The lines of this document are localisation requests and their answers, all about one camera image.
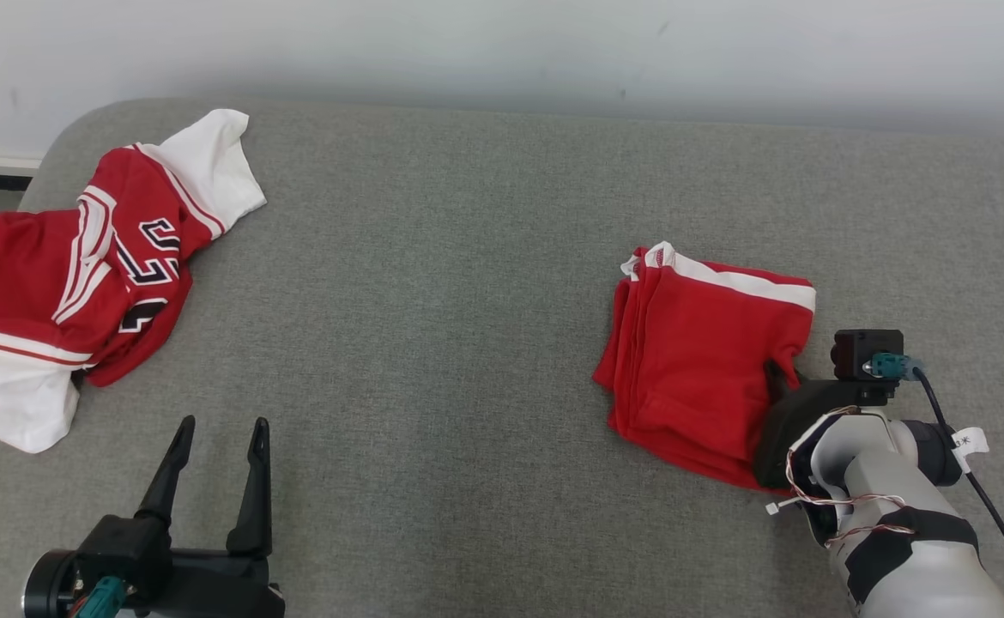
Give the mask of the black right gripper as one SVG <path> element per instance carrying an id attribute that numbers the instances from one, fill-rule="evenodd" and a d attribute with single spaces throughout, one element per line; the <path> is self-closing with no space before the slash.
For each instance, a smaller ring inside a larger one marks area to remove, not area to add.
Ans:
<path id="1" fill-rule="evenodd" d="M 789 490 L 785 461 L 789 448 L 821 417 L 834 409 L 886 406 L 898 382 L 856 380 L 802 380 L 776 360 L 764 364 L 766 392 L 771 406 L 765 412 L 757 449 L 754 478 L 763 489 Z"/>

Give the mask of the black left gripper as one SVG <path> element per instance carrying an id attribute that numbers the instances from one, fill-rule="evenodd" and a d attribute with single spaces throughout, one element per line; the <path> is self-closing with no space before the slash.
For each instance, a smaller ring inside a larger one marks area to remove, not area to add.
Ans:
<path id="1" fill-rule="evenodd" d="M 186 415 L 135 516 L 107 515 L 82 541 L 82 576 L 121 579 L 123 607 L 162 617 L 282 617 L 285 598 L 269 579 L 272 552 L 270 429 L 258 417 L 238 520 L 225 550 L 175 550 L 170 524 L 178 478 L 187 466 L 196 418 Z"/>

